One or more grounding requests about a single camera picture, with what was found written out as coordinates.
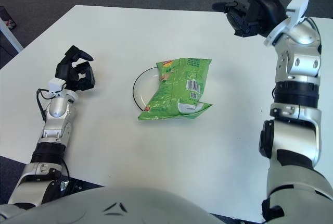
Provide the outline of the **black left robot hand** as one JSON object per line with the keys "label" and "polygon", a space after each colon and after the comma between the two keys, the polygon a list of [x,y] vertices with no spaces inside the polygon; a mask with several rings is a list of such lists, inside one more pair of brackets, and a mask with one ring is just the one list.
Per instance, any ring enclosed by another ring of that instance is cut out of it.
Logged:
{"label": "black left robot hand", "polygon": [[89,62],[93,57],[72,45],[57,65],[55,77],[66,82],[66,89],[85,91],[94,88],[95,78]]}

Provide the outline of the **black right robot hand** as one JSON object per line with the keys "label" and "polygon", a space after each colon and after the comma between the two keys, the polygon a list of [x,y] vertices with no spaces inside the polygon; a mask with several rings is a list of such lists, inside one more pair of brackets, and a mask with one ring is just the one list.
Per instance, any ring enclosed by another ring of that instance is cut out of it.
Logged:
{"label": "black right robot hand", "polygon": [[212,5],[212,9],[226,14],[229,24],[234,29],[234,35],[250,37],[260,35],[267,37],[269,33],[286,16],[286,10],[279,0],[244,0],[219,2]]}

